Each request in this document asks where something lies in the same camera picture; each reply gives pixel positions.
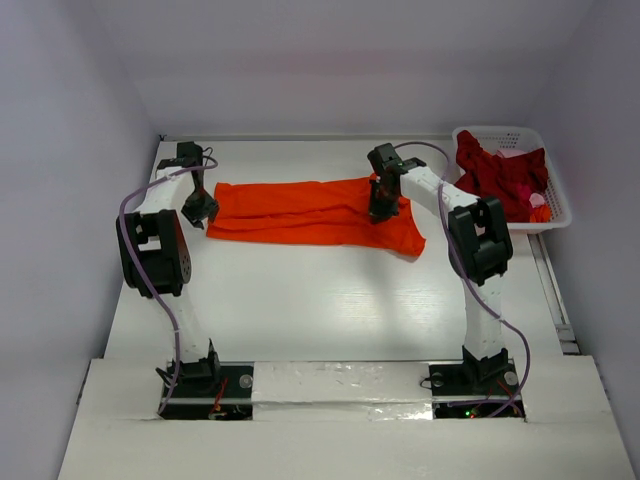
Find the orange t shirt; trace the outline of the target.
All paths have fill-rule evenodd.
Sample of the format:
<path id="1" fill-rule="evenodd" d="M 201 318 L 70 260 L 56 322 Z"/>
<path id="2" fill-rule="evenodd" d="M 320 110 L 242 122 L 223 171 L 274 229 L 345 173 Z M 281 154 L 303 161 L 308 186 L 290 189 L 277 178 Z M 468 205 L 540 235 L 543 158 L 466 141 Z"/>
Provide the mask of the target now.
<path id="1" fill-rule="evenodd" d="M 360 246 L 411 258 L 426 246 L 402 197 L 399 214 L 374 224 L 369 217 L 370 181 L 362 177 L 327 182 L 229 184 L 219 182 L 219 213 L 211 239 L 285 245 Z"/>

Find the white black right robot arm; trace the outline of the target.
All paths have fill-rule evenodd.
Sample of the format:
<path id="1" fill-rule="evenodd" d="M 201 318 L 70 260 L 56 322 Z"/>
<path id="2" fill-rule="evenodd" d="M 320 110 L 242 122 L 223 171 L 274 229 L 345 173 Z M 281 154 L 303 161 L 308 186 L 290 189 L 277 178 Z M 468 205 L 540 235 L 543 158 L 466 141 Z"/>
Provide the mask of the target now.
<path id="1" fill-rule="evenodd" d="M 432 363 L 427 381 L 441 397 L 488 396 L 494 383 L 514 371 L 502 335 L 501 290 L 513 246 L 499 199 L 467 193 L 418 159 L 402 159 L 385 143 L 367 158 L 369 215 L 374 223 L 399 214 L 402 197 L 440 218 L 449 262 L 464 289 L 466 333 L 462 359 Z"/>

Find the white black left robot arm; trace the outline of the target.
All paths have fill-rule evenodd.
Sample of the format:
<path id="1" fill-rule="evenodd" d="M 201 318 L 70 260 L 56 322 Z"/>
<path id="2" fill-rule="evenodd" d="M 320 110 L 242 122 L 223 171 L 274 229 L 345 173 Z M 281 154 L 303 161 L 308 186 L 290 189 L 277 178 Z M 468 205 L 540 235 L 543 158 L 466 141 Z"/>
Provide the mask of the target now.
<path id="1" fill-rule="evenodd" d="M 159 162 L 155 179 L 138 191 L 144 197 L 137 210 L 126 211 L 123 200 L 116 232 L 125 283 L 158 303 L 170 321 L 174 360 L 159 375 L 169 387 L 189 385 L 201 395 L 215 392 L 221 366 L 213 342 L 196 318 L 186 285 L 194 270 L 181 222 L 202 230 L 215 220 L 219 202 L 206 190 L 205 150 L 194 142 L 180 142 L 176 155 Z"/>

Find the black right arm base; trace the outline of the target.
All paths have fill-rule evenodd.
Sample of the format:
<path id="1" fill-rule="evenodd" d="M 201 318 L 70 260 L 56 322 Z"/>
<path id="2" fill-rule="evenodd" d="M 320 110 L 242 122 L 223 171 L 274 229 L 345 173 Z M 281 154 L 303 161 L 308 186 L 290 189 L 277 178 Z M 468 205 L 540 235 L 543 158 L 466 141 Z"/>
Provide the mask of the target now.
<path id="1" fill-rule="evenodd" d="M 458 363 L 430 364 L 420 382 L 431 392 L 433 416 L 437 420 L 487 418 L 506 404 L 519 387 L 512 362 L 504 372 L 474 386 Z"/>

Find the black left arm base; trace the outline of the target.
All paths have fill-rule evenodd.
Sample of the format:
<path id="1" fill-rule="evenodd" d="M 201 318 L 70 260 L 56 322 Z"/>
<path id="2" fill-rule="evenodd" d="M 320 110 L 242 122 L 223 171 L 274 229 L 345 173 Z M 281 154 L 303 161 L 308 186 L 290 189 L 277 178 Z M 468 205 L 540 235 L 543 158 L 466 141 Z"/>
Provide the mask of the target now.
<path id="1" fill-rule="evenodd" d="M 160 417 L 165 420 L 251 420 L 253 376 L 253 363 L 223 363 L 218 386 L 208 380 L 192 384 L 180 381 Z"/>

